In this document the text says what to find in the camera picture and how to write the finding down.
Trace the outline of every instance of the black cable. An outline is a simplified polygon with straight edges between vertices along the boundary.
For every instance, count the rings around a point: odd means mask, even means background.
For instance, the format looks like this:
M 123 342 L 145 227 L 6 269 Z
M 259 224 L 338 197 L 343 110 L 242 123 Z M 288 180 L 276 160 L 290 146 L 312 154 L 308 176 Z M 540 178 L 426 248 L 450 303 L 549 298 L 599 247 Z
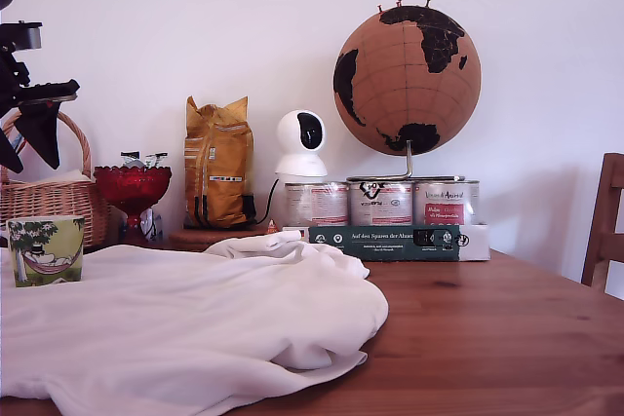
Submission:
M 269 192 L 269 200 L 267 200 L 266 202 L 266 213 L 264 214 L 264 217 L 257 221 L 255 224 L 260 224 L 269 215 L 269 209 L 271 208 L 271 199 L 273 198 L 273 191 L 275 190 L 275 186 L 279 181 L 280 179 L 275 179 L 275 182 L 273 182 L 273 187 L 271 187 L 271 191 Z

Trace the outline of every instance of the cardboard box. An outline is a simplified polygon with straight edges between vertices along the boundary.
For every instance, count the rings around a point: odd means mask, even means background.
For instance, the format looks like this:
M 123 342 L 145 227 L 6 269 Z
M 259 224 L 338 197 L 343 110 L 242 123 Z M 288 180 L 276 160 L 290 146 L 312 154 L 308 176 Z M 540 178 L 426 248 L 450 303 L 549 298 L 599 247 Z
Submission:
M 299 230 L 311 244 L 338 247 L 369 261 L 489 260 L 488 226 L 319 226 Z

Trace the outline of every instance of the wooden chair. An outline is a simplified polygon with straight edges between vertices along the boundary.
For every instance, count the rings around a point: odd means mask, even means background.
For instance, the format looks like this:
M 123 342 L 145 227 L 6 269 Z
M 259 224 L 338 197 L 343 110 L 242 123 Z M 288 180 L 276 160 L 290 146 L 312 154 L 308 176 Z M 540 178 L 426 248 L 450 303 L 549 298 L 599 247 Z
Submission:
M 615 234 L 624 189 L 624 155 L 606 153 L 581 282 L 605 290 L 609 260 L 624 263 L 624 234 Z

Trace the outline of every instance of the ceramic mug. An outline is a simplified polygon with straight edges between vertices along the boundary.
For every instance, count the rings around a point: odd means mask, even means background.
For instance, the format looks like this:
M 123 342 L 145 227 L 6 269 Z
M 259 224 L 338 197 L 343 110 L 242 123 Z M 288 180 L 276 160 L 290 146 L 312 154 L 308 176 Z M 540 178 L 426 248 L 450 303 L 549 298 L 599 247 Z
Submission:
M 84 216 L 29 216 L 7 221 L 16 286 L 77 282 L 82 275 Z

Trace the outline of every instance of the tree illustration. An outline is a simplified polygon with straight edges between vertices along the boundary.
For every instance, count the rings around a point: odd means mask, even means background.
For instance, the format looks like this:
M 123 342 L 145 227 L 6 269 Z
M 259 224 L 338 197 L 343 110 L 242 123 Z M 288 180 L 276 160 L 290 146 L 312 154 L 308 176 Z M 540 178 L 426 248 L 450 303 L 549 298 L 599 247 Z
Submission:
M 16 253 L 18 275 L 21 282 L 26 281 L 26 268 L 21 253 L 32 249 L 34 244 L 47 244 L 59 228 L 51 221 L 14 221 L 9 223 L 9 243 Z
M 78 226 L 78 230 L 81 230 L 85 227 L 85 218 L 74 219 L 73 222 L 76 226 Z

